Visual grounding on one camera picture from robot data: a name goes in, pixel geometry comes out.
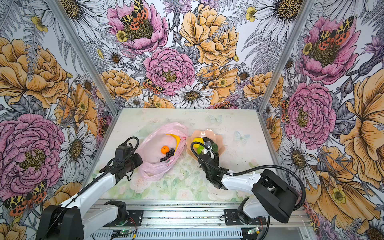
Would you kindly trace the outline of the fake green lime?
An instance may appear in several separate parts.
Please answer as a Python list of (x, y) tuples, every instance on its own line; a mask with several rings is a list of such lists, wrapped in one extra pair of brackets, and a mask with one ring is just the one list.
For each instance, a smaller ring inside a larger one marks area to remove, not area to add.
[(197, 153), (198, 155), (204, 154), (205, 148), (203, 146), (198, 146), (197, 147)]

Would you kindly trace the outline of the fake yellow lemon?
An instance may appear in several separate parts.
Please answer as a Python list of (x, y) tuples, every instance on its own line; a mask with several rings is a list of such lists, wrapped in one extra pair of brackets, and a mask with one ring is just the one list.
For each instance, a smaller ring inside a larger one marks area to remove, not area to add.
[(198, 149), (199, 147), (202, 146), (202, 144), (204, 143), (204, 140), (203, 140), (203, 138), (194, 138), (193, 143), (194, 142), (196, 142), (196, 144), (193, 144), (193, 147), (195, 149)]

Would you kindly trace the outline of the pink printed plastic bag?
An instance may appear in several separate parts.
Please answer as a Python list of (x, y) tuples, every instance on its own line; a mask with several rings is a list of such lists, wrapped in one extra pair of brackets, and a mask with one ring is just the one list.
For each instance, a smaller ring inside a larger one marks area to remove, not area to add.
[[(143, 140), (137, 153), (143, 160), (139, 172), (144, 179), (158, 181), (177, 163), (186, 148), (188, 131), (188, 128), (180, 123), (168, 123), (156, 129)], [(160, 159), (165, 156), (161, 153), (162, 146), (174, 148), (176, 145), (176, 141), (167, 134), (179, 136), (181, 142), (174, 156), (168, 161), (160, 162)]]

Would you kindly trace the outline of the fake orange tangerine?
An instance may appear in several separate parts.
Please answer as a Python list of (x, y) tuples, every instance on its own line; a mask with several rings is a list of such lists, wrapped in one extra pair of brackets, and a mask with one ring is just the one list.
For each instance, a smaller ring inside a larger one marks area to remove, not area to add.
[(163, 155), (166, 155), (166, 154), (168, 154), (170, 152), (170, 148), (168, 147), (168, 146), (162, 146), (162, 148), (161, 148), (161, 153), (163, 154)]

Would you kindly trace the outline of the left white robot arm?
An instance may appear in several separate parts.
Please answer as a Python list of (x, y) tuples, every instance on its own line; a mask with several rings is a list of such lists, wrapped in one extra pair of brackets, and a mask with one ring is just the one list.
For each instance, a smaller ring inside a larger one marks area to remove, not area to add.
[(124, 202), (108, 201), (93, 212), (90, 208), (143, 163), (136, 153), (137, 148), (130, 143), (122, 143), (116, 148), (115, 157), (91, 183), (61, 204), (46, 207), (41, 215), (36, 239), (84, 240), (108, 224), (125, 224), (128, 212)]

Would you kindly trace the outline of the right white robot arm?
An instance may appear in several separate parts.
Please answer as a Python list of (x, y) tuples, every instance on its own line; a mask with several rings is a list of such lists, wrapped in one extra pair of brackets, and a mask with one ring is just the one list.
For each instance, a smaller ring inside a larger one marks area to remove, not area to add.
[(280, 223), (288, 223), (292, 212), (301, 208), (306, 195), (301, 195), (275, 174), (272, 169), (282, 170), (294, 177), (302, 189), (303, 181), (293, 171), (277, 166), (263, 165), (240, 173), (230, 172), (219, 167), (218, 155), (204, 150), (201, 154), (194, 152), (206, 174), (207, 180), (219, 190), (240, 191), (254, 196), (244, 198), (239, 205), (235, 220), (249, 225), (259, 217), (271, 217)]

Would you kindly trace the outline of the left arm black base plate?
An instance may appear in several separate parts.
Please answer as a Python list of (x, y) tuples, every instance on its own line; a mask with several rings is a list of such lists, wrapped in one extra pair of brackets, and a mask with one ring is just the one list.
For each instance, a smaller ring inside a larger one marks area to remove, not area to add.
[(125, 214), (123, 214), (123, 220), (119, 224), (122, 227), (141, 227), (142, 221), (144, 218), (143, 210), (127, 210)]

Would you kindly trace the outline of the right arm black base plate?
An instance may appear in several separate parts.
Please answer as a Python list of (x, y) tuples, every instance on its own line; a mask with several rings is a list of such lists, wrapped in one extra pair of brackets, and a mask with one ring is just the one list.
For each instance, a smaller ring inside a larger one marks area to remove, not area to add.
[(240, 225), (255, 225), (261, 226), (267, 224), (266, 217), (258, 217), (255, 219), (244, 219), (239, 217), (239, 211), (236, 209), (224, 209), (224, 214), (220, 217), (221, 221), (224, 221), (226, 226), (240, 226)]

